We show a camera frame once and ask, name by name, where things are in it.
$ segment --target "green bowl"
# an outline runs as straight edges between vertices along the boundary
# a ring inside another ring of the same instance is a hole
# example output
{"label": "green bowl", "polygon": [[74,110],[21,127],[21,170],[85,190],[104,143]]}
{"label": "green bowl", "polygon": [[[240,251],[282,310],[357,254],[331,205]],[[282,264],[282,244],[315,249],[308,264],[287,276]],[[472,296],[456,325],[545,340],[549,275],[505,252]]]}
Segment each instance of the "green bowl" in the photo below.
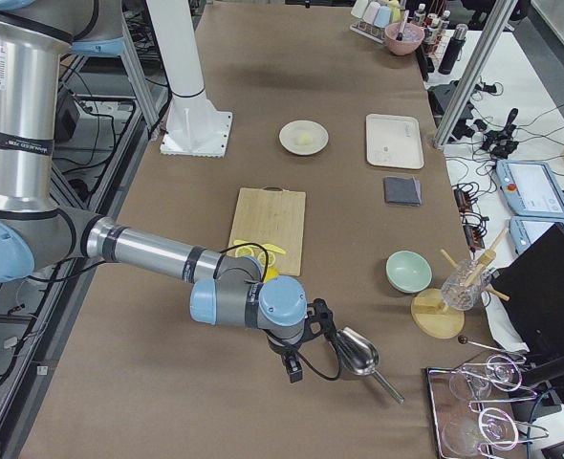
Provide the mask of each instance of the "green bowl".
{"label": "green bowl", "polygon": [[428,262],[413,251],[396,251],[386,261],[388,282],[404,294],[421,292],[431,283]]}

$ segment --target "scoop handle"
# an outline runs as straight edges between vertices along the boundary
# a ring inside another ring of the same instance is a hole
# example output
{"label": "scoop handle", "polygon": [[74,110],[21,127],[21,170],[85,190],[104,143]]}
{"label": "scoop handle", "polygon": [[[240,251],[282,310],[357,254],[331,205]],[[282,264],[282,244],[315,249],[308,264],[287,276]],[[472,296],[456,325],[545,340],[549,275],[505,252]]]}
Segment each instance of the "scoop handle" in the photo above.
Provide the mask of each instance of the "scoop handle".
{"label": "scoop handle", "polygon": [[393,384],[388,382],[388,380],[386,380],[386,378],[384,378],[379,371],[374,371],[371,376],[376,378],[376,381],[378,381],[378,383],[380,383],[381,386],[386,389],[386,392],[388,392],[392,396],[392,398],[397,401],[398,404],[405,402],[403,395],[401,395],[399,391],[393,386]]}

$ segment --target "wooden cutting board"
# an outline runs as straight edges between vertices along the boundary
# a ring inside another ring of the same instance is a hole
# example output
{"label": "wooden cutting board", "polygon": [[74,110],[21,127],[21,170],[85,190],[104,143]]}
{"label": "wooden cutting board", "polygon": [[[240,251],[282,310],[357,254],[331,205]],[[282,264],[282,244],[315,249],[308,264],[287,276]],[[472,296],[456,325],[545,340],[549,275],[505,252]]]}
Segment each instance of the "wooden cutting board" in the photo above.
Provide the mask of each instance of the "wooden cutting board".
{"label": "wooden cutting board", "polygon": [[[240,188],[229,246],[238,239],[274,244],[286,251],[274,254],[273,266],[278,272],[300,275],[305,198],[302,191]],[[261,252],[252,249],[255,256]]]}

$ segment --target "pink bowl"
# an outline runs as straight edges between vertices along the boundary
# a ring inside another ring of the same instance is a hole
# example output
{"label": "pink bowl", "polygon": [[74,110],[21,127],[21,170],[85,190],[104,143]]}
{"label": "pink bowl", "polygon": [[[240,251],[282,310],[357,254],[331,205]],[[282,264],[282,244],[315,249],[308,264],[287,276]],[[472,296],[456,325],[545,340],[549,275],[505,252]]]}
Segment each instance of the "pink bowl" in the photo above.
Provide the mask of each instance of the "pink bowl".
{"label": "pink bowl", "polygon": [[388,24],[384,29],[384,43],[393,55],[409,55],[416,51],[424,40],[424,29],[415,24],[405,24],[403,41],[397,40],[401,22]]}

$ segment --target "metal scoop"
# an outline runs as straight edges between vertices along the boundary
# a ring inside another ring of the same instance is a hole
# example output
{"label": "metal scoop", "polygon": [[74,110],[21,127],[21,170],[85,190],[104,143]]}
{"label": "metal scoop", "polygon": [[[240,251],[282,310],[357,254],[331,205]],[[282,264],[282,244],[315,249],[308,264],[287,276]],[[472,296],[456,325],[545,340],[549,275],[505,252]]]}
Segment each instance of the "metal scoop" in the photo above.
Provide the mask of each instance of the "metal scoop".
{"label": "metal scoop", "polygon": [[380,355],[371,341],[348,327],[337,330],[336,335],[341,363],[348,371],[357,376],[373,376],[399,404],[405,402],[403,395],[376,369]]}

